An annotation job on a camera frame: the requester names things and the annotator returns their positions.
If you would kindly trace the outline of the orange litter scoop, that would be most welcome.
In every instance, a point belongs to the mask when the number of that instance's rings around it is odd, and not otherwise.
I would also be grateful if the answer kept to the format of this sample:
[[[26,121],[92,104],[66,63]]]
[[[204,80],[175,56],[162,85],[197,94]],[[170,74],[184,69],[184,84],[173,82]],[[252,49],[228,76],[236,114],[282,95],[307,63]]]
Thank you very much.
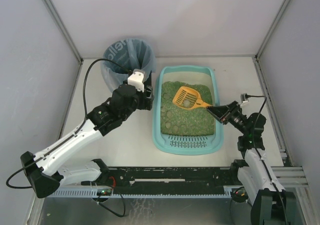
[[[190,101],[191,103],[190,108],[183,107],[184,100]],[[172,102],[174,105],[185,110],[194,110],[197,108],[206,108],[206,107],[212,106],[211,104],[203,101],[200,93],[197,90],[187,86],[181,86],[178,89],[175,96],[173,97]]]

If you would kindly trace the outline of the teal litter box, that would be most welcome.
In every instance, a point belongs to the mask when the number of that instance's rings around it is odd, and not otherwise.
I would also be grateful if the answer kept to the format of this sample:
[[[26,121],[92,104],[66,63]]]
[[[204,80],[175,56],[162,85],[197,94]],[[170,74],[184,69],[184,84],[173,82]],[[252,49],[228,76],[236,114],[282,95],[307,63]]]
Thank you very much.
[[[203,136],[179,136],[161,133],[161,92],[165,82],[183,82],[190,85],[204,85],[210,89],[213,103],[220,105],[218,86],[214,71],[207,66],[166,66],[155,82],[153,101],[152,139],[155,146],[166,153],[176,155],[205,155],[217,152],[224,143],[224,128],[215,122],[215,133]]]

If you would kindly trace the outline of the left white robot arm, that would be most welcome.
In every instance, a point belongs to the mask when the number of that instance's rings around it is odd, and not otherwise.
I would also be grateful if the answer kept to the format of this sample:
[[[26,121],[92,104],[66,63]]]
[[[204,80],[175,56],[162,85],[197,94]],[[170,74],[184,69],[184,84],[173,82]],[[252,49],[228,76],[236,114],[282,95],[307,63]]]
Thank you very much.
[[[120,127],[136,110],[150,111],[153,100],[151,85],[145,85],[144,91],[138,91],[133,85],[122,84],[66,136],[35,154],[23,153],[20,160],[25,168],[24,174],[36,196],[46,198],[62,185],[95,181],[106,173],[108,167],[100,158],[74,170],[62,166],[76,152]]]

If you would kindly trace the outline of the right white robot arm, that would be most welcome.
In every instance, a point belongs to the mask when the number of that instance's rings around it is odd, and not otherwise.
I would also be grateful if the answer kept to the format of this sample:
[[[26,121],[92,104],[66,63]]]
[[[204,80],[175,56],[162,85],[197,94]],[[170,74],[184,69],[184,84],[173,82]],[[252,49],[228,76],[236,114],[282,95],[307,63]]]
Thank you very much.
[[[253,225],[293,225],[296,221],[296,196],[286,191],[269,164],[262,133],[267,119],[261,112],[250,116],[242,113],[237,101],[227,105],[208,106],[206,110],[221,124],[231,124],[241,132],[237,147],[242,159],[232,168],[244,187],[252,205],[250,221]]]

